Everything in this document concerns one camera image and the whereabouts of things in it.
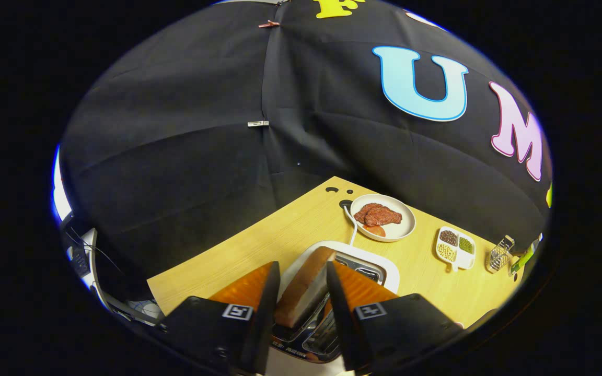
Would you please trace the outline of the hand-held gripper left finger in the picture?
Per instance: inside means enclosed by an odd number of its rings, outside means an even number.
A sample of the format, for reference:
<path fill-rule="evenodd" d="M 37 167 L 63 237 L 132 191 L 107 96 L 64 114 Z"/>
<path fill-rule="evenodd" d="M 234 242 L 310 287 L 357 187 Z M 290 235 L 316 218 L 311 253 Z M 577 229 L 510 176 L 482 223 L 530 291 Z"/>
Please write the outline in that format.
<path fill-rule="evenodd" d="M 265 374 L 280 280 L 274 261 L 234 281 L 251 304 L 235 297 L 186 298 L 160 321 L 160 344 L 199 375 Z"/>

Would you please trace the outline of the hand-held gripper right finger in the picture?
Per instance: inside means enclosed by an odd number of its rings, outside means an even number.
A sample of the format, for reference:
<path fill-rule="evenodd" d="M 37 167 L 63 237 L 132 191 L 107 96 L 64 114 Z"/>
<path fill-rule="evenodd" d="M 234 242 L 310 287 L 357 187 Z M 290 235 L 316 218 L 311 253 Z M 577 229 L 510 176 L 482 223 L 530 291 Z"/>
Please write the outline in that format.
<path fill-rule="evenodd" d="M 399 373 L 451 343 L 462 328 L 420 293 L 403 297 L 338 262 L 327 287 L 347 371 Z"/>

